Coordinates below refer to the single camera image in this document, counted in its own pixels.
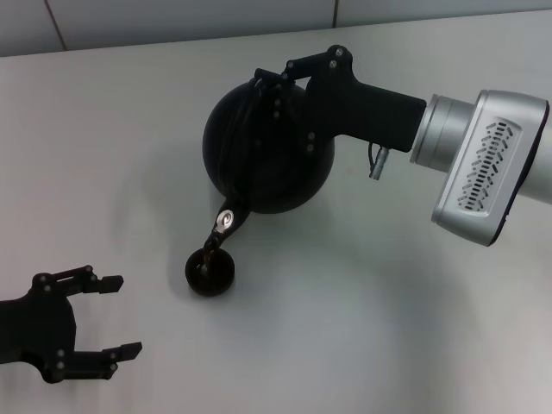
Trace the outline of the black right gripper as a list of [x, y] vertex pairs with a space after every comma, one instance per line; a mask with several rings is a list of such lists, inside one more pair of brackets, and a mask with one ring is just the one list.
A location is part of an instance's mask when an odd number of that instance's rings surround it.
[[[310, 79], [306, 91], [293, 84], [302, 78]], [[423, 99], [360, 82], [352, 54], [340, 45], [288, 60], [282, 73], [258, 68], [254, 84], [270, 86], [270, 149], [306, 149], [307, 131], [324, 141], [347, 135], [408, 153], [426, 109]]]

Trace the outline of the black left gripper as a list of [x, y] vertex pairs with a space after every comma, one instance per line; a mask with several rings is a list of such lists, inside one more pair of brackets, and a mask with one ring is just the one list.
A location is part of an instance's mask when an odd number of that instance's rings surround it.
[[[67, 358], [74, 350], [76, 323], [67, 297], [80, 293], [115, 293], [121, 275], [99, 277], [91, 265], [59, 273], [38, 273], [28, 292], [1, 302], [1, 362], [35, 367], [47, 383], [66, 376]], [[141, 342], [71, 356], [72, 380], [110, 380], [118, 364], [132, 361]]]

